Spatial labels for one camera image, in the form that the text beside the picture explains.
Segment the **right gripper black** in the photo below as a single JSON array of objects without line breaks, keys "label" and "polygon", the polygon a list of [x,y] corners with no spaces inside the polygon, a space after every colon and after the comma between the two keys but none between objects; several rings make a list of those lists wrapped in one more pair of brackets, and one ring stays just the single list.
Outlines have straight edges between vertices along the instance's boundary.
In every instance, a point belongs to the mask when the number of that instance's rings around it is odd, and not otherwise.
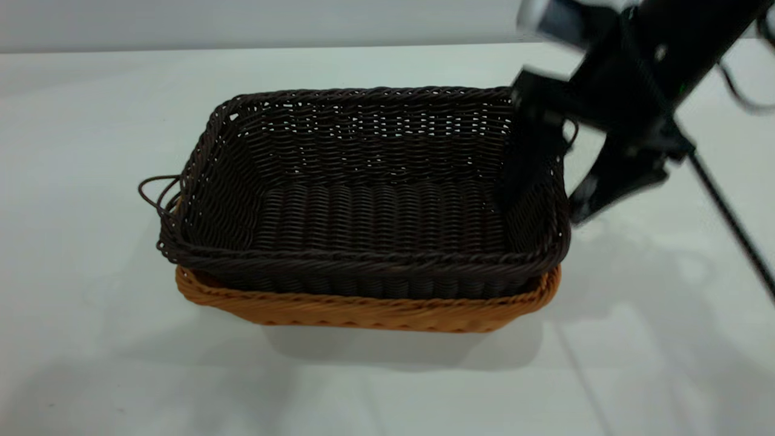
[{"label": "right gripper black", "polygon": [[[589,172],[569,197],[570,223],[581,225],[617,202],[662,184],[667,159],[696,152],[678,127],[674,105],[657,83],[636,36],[636,12],[618,12],[576,69],[571,85],[603,118],[608,133]],[[564,186],[570,149],[564,125],[578,97],[570,83],[523,69],[511,85],[512,126],[504,143],[501,209],[532,191]]]}]

